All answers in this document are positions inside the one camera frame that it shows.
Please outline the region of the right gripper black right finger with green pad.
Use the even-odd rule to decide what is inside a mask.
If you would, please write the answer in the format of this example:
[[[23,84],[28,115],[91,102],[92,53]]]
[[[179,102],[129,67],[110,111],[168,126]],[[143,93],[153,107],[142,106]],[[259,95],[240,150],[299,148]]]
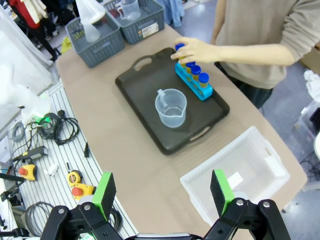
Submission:
[[[257,204],[235,197],[223,170],[214,169],[210,191],[219,218],[204,240],[231,240],[237,230],[248,230],[254,240],[290,240],[277,204],[263,199]]]

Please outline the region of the person's left hand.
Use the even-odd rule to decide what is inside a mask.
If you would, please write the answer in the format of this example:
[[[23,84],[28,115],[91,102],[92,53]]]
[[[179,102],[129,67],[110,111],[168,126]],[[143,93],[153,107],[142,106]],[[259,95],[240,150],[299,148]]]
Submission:
[[[180,64],[190,62],[212,63],[222,61],[221,49],[202,40],[192,37],[179,37],[176,44],[183,44],[174,54],[172,60],[178,60]]]

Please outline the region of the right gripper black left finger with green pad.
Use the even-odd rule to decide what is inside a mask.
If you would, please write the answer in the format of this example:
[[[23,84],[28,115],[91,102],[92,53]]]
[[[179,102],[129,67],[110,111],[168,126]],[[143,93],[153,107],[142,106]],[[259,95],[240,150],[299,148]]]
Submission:
[[[57,205],[51,210],[40,239],[77,240],[89,234],[95,240],[121,240],[119,231],[109,222],[116,191],[113,173],[103,173],[92,200],[73,209]]]

